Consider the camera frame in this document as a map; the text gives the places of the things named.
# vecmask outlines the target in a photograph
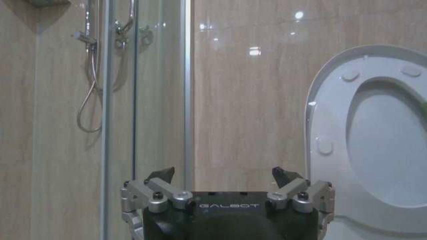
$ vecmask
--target green object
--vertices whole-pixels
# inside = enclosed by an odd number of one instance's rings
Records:
[[[68,0],[28,0],[28,2],[36,8],[42,8],[42,7],[48,7],[48,6],[69,4]]]
[[[427,119],[427,102],[424,102],[424,103],[420,105],[420,108],[421,108],[421,115],[423,115],[424,118]]]

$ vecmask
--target toilet seat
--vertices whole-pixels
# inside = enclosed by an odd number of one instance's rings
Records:
[[[381,231],[424,234],[427,201],[412,205],[385,201],[368,190],[369,185],[363,183],[352,166],[357,161],[348,151],[352,102],[359,89],[376,80],[396,85],[416,101],[427,103],[427,56],[395,46],[369,45],[345,50],[323,66],[305,105],[305,172],[312,182],[333,183],[337,216]],[[427,156],[419,156],[419,163],[423,160],[427,161]]]

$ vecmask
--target toilet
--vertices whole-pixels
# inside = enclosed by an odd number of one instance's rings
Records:
[[[332,182],[325,240],[427,240],[427,56],[351,48],[319,71],[305,104],[305,168]]]

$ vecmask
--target shower enclosure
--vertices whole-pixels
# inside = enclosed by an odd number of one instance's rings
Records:
[[[130,240],[124,182],[192,188],[189,7],[0,0],[1,240]]]
[[[114,240],[130,239],[124,181],[175,167],[173,185],[192,188],[191,1],[109,0],[104,9],[100,239]]]

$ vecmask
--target glass shower door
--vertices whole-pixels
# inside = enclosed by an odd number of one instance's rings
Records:
[[[140,0],[134,79],[134,176],[175,167],[184,187],[184,22],[180,0]]]
[[[109,0],[104,113],[104,202],[100,239],[130,239],[121,220],[120,188],[152,171],[175,167],[184,187],[184,6],[185,0]]]

